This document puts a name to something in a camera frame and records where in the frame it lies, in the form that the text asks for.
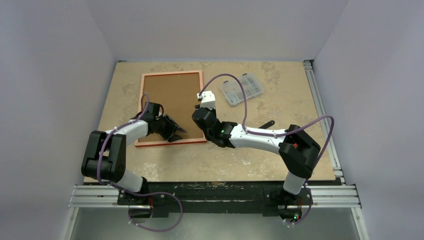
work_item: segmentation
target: metal extrusion frame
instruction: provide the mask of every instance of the metal extrusion frame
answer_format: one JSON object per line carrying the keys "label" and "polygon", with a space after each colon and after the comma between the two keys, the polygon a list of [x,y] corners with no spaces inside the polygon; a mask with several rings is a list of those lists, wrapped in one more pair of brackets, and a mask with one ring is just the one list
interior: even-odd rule
{"label": "metal extrusion frame", "polygon": [[[309,82],[312,97],[315,103],[316,111],[319,116],[326,114],[318,91],[317,82],[310,61],[304,61],[303,66]],[[328,119],[320,121],[322,133],[326,138],[330,130]],[[355,227],[361,240],[369,240],[364,218],[361,212],[361,202],[358,196],[356,186],[345,184],[343,171],[340,167],[339,158],[336,153],[333,138],[330,139],[328,152],[331,165],[336,178],[340,178],[342,185],[309,185],[314,204],[313,208],[351,208]],[[119,191],[111,186],[104,185],[76,185],[68,206],[68,214],[65,220],[65,228],[62,233],[63,240],[70,240],[74,230],[75,220],[79,208],[129,208],[127,205],[118,205]],[[297,206],[287,206],[287,208],[296,208]],[[149,209],[148,205],[131,206],[132,209]]]}

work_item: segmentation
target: clear plastic container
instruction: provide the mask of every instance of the clear plastic container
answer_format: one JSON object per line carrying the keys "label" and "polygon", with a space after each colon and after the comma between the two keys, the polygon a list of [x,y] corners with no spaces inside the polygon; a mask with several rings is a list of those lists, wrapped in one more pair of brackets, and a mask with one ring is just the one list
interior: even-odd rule
{"label": "clear plastic container", "polygon": [[[259,96],[265,90],[262,83],[253,73],[245,73],[239,80],[244,88],[247,100]],[[223,82],[220,88],[231,107],[243,102],[242,88],[235,80],[232,79]]]}

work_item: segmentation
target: cable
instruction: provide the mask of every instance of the cable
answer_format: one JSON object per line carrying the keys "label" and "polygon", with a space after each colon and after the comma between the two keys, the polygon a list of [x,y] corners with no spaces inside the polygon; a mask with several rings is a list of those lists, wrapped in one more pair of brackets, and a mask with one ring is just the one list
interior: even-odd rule
{"label": "cable", "polygon": [[169,193],[169,192],[164,192],[164,191],[160,191],[160,192],[152,192],[152,193],[146,193],[146,194],[140,194],[140,193],[136,193],[136,192],[132,192],[132,191],[130,191],[130,190],[127,190],[127,189],[124,189],[124,188],[122,188],[122,187],[120,187],[120,186],[118,186],[118,185],[116,185],[116,184],[114,184],[114,183],[112,183],[112,182],[110,182],[110,181],[102,181],[102,177],[101,177],[101,166],[102,166],[102,160],[103,160],[103,154],[105,153],[105,149],[106,149],[106,145],[107,145],[107,143],[108,143],[108,141],[109,141],[109,139],[111,138],[111,136],[114,134],[114,133],[116,133],[117,131],[119,131],[120,129],[122,129],[122,128],[124,128],[124,127],[126,127],[126,126],[129,126],[129,125],[131,125],[131,124],[133,124],[133,123],[135,123],[135,122],[137,122],[138,120],[140,120],[142,117],[143,117],[143,115],[146,113],[146,110],[147,110],[147,105],[149,104],[149,102],[150,102],[150,98],[149,98],[149,95],[147,95],[146,93],[143,93],[143,95],[141,96],[141,102],[143,102],[143,98],[146,96],[146,98],[147,98],[147,101],[146,101],[146,103],[145,103],[145,105],[144,105],[144,109],[143,109],[143,111],[140,113],[140,115],[138,115],[138,117],[135,119],[135,120],[132,120],[132,121],[129,121],[129,122],[127,122],[127,123],[124,123],[124,124],[122,124],[122,125],[120,125],[120,126],[118,126],[118,127],[115,127],[107,136],[106,136],[106,138],[104,139],[104,142],[103,142],[103,145],[101,146],[101,149],[100,149],[100,152],[99,152],[99,156],[98,156],[98,163],[97,163],[97,181],[98,181],[98,183],[99,184],[101,184],[101,185],[112,185],[114,188],[117,188],[117,189],[119,189],[119,190],[121,190],[121,191],[125,191],[126,193],[129,193],[129,194],[131,194],[131,195],[134,195],[134,196],[136,196],[136,197],[150,197],[150,196],[154,196],[154,195],[168,195],[168,196],[171,196],[171,197],[173,197],[175,200],[176,200],[176,202],[178,203],[178,205],[179,205],[179,212],[180,212],[180,215],[179,215],[179,218],[178,218],[178,220],[172,225],[172,226],[170,226],[170,227],[167,227],[167,228],[164,228],[164,229],[155,229],[155,228],[150,228],[150,227],[146,227],[146,226],[143,226],[143,225],[140,225],[140,224],[138,224],[138,223],[136,223],[136,222],[134,222],[132,219],[131,219],[131,216],[128,214],[128,216],[129,216],[129,219],[130,219],[130,223],[132,223],[133,225],[135,225],[136,227],[139,227],[139,228],[142,228],[142,229],[145,229],[145,230],[148,230],[148,231],[151,231],[151,232],[166,232],[166,231],[169,231],[169,230],[171,230],[171,229],[173,229],[173,228],[175,228],[180,222],[181,222],[181,219],[183,218],[183,205],[181,204],[181,201],[176,197],[176,196],[174,196],[173,194],[171,194],[171,193]]}
{"label": "cable", "polygon": [[311,190],[309,188],[307,188],[305,184],[303,184],[303,187],[306,189],[306,191],[307,191],[307,193],[309,194],[309,197],[310,197],[310,199],[309,199],[309,206],[308,206],[305,214],[298,221],[296,221],[294,223],[294,225],[299,224],[300,222],[302,222],[308,216],[308,214],[309,214],[309,212],[311,211],[311,208],[312,208],[312,193],[311,193]]}
{"label": "cable", "polygon": [[[259,136],[268,136],[268,137],[284,137],[284,136],[289,136],[289,135],[292,135],[292,134],[296,134],[296,133],[298,133],[298,132],[300,132],[300,131],[303,131],[304,129],[306,129],[306,128],[309,128],[310,126],[312,126],[312,125],[314,125],[314,124],[316,124],[316,123],[318,123],[319,121],[321,121],[321,120],[323,120],[323,119],[325,119],[325,118],[329,118],[330,120],[331,120],[331,125],[330,125],[330,130],[328,131],[328,135],[327,135],[327,138],[326,138],[326,140],[325,140],[325,143],[324,143],[324,146],[322,146],[322,150],[321,150],[321,152],[319,153],[319,155],[318,155],[318,157],[316,158],[316,161],[315,161],[315,165],[313,166],[314,168],[315,168],[315,166],[318,164],[318,162],[320,161],[320,159],[321,159],[321,157],[323,156],[323,154],[324,154],[324,152],[326,151],[326,149],[327,149],[327,145],[329,144],[329,142],[330,142],[330,138],[331,138],[331,136],[332,136],[332,134],[333,134],[333,129],[334,129],[334,117],[332,117],[332,116],[330,116],[330,115],[324,115],[324,116],[320,116],[320,117],[318,117],[317,119],[315,119],[315,120],[313,120],[313,121],[311,121],[310,123],[308,123],[308,124],[306,124],[306,125],[304,125],[304,126],[302,126],[302,127],[300,127],[300,128],[297,128],[297,129],[295,129],[295,130],[293,130],[293,131],[289,131],[289,132],[285,132],[285,133],[280,133],[280,134],[271,134],[271,133],[264,133],[264,132],[256,132],[256,131],[250,131],[250,130],[248,130],[247,129],[247,127],[246,127],[246,119],[248,118],[248,100],[247,100],[247,98],[246,98],[246,94],[245,94],[245,89],[243,88],[243,85],[242,85],[242,83],[240,82],[240,80],[237,78],[237,77],[235,77],[234,75],[232,75],[232,74],[229,74],[229,73],[221,73],[221,74],[218,74],[218,75],[216,75],[216,76],[214,76],[214,77],[212,77],[205,85],[204,85],[204,87],[202,88],[202,90],[200,91],[200,93],[199,93],[199,95],[201,96],[202,95],[202,93],[205,91],[205,89],[209,86],[209,84],[211,84],[212,83],[212,81],[214,81],[215,79],[217,79],[217,78],[219,78],[219,77],[222,77],[222,76],[228,76],[228,77],[231,77],[231,78],[233,78],[234,80],[236,80],[237,81],[237,83],[238,83],[238,85],[240,86],[240,88],[241,88],[241,93],[243,94],[243,101],[244,101],[244,117],[243,117],[243,122],[241,122],[241,127],[243,128],[243,130],[246,132],[246,133],[248,133],[248,134],[254,134],[254,135],[259,135]],[[307,211],[306,211],[306,213],[304,214],[304,216],[299,220],[299,221],[297,221],[296,223],[294,223],[294,224],[298,224],[298,223],[300,223],[303,219],[305,219],[306,218],[306,216],[309,214],[309,211],[311,210],[311,207],[312,207],[312,194],[311,194],[311,191],[309,190],[309,188],[307,188],[306,187],[306,183],[308,182],[308,179],[305,181],[305,183],[303,184],[303,187],[307,190],[307,192],[309,193],[309,196],[310,196],[310,201],[309,201],[309,207],[308,207],[308,209],[307,209]]]}

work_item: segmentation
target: gray wall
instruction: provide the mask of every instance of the gray wall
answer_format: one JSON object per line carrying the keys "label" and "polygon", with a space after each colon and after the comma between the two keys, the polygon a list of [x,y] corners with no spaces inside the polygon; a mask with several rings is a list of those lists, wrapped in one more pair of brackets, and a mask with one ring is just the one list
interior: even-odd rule
{"label": "gray wall", "polygon": [[348,0],[87,0],[119,60],[307,60]]}
{"label": "gray wall", "polygon": [[424,2],[350,0],[313,66],[374,240],[422,239]]}
{"label": "gray wall", "polygon": [[1,1],[1,239],[59,238],[113,67],[84,0]]}

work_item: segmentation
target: beige tabletop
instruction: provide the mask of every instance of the beige tabletop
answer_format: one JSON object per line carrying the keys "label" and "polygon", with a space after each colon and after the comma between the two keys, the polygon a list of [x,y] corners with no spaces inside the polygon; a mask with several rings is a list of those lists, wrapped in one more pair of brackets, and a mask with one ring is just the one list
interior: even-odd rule
{"label": "beige tabletop", "polygon": [[[247,101],[248,127],[258,128],[274,120],[275,125],[270,129],[286,129],[290,124],[303,126],[318,117],[302,62],[119,62],[98,130],[112,129],[136,115],[142,74],[190,70],[201,70],[204,84],[221,73],[237,77],[244,73],[255,74],[265,91]],[[226,80],[232,81],[223,76],[207,90],[215,94],[219,120],[241,123],[243,105],[230,107],[220,90],[220,85]],[[324,145],[319,123],[306,132],[321,146]],[[288,173],[277,154],[252,148],[221,148],[211,142],[139,148],[131,144],[126,149],[126,167],[153,182],[269,181],[284,180]],[[334,179],[326,152],[315,167],[311,180]],[[94,180],[86,177],[84,181]]]}

